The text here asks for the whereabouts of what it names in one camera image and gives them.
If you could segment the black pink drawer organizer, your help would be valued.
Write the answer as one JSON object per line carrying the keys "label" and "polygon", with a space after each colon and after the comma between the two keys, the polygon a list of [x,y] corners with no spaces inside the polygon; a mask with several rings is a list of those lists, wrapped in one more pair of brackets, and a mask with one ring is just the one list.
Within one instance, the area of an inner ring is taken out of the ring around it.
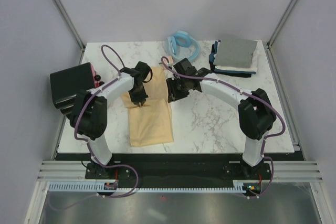
{"label": "black pink drawer organizer", "polygon": [[89,62],[51,73],[52,102],[63,115],[69,116],[77,93],[80,90],[95,89],[101,84],[101,76]]}

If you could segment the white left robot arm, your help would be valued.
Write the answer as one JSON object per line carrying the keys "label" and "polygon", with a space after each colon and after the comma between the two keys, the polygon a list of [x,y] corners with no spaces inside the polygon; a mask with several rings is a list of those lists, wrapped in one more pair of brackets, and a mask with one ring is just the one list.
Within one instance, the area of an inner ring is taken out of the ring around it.
{"label": "white left robot arm", "polygon": [[134,105],[144,105],[148,98],[143,86],[147,76],[153,76],[148,65],[124,67],[114,80],[89,91],[81,90],[75,97],[69,119],[74,138],[86,143],[91,159],[98,164],[97,173],[103,178],[111,178],[115,173],[115,165],[110,162],[112,153],[104,135],[108,106],[125,92],[129,93]]}

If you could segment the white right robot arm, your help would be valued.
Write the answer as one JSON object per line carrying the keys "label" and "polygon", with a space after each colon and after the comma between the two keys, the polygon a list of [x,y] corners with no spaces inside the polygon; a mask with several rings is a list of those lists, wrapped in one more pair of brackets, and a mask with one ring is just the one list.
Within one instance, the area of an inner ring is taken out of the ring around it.
{"label": "white right robot arm", "polygon": [[217,78],[205,68],[199,71],[193,69],[191,76],[178,73],[170,67],[166,69],[174,74],[173,79],[167,80],[171,101],[186,98],[189,91],[196,90],[212,95],[236,109],[240,130],[245,135],[244,163],[240,166],[240,172],[245,178],[254,178],[264,158],[266,139],[283,133],[269,133],[276,119],[282,120],[282,117],[272,107],[267,93],[260,88],[255,91],[241,89]]}

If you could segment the yellow t shirt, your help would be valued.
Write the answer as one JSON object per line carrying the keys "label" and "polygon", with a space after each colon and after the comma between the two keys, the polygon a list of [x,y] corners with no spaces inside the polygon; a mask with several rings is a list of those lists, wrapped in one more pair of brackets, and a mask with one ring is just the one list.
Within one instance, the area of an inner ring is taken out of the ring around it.
{"label": "yellow t shirt", "polygon": [[153,77],[144,84],[148,95],[143,106],[131,102],[128,92],[121,99],[128,109],[130,145],[143,147],[173,142],[172,110],[168,103],[168,89],[162,67],[153,67]]}

